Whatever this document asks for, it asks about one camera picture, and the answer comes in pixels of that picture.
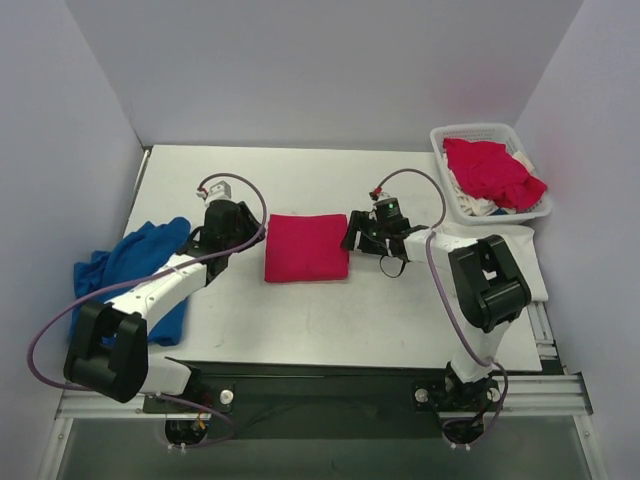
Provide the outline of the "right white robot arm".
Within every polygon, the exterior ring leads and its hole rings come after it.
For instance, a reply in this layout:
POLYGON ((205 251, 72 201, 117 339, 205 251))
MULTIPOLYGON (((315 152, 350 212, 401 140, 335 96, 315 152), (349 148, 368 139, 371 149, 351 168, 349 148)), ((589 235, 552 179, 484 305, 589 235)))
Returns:
POLYGON ((505 333, 531 302, 531 291, 506 241, 499 235, 465 239, 436 226, 413 225, 395 198, 354 210, 341 247, 429 267, 461 347, 443 383, 448 404, 465 408, 479 395, 478 381, 498 367, 505 333))

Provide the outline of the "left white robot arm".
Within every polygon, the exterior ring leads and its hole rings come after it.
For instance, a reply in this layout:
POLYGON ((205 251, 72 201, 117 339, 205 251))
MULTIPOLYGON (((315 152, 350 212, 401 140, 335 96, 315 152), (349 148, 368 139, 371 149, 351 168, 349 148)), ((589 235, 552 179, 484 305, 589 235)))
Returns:
POLYGON ((212 283, 232 254, 264 239, 264 226, 246 203, 211 201, 204 225, 150 280, 107 302, 82 304, 63 367, 65 379, 121 403, 158 393, 166 394, 179 411, 195 409, 203 389, 191 379, 193 370, 177 360, 151 356, 148 336, 179 303, 212 283))

